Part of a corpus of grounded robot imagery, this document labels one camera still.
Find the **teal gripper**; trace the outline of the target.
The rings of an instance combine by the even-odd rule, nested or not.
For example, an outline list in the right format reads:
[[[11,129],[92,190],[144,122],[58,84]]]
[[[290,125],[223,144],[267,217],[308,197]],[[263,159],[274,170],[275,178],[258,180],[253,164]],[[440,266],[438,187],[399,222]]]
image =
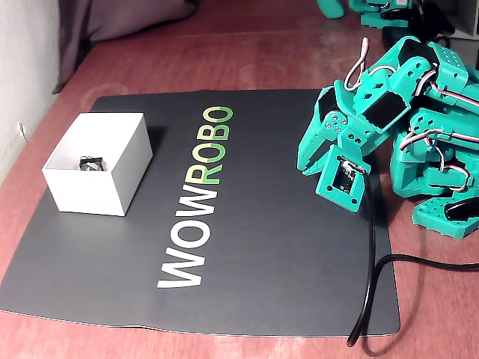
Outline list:
[[[333,150],[349,166],[363,171],[371,169],[368,156],[377,134],[354,111],[353,93],[344,90],[343,81],[335,80],[320,91],[317,111],[298,146],[297,168],[303,175],[324,171],[334,159],[329,155]]]

